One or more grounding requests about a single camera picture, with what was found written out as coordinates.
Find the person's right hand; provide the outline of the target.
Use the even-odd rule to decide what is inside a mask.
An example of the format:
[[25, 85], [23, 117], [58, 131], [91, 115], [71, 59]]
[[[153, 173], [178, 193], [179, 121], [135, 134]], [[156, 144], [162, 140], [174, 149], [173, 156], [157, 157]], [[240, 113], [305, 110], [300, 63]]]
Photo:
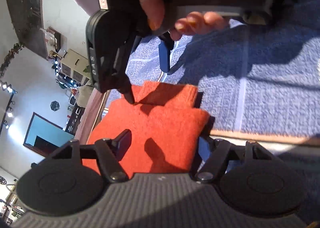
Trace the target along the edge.
[[[165, 15], [163, 0], [139, 0], [140, 5], [148, 17], [152, 30], [157, 30], [162, 24]], [[215, 12], [190, 12], [186, 17], [178, 19], [170, 29], [172, 40], [180, 40], [183, 35], [193, 36], [207, 34], [214, 30], [222, 30], [228, 26], [228, 20]]]

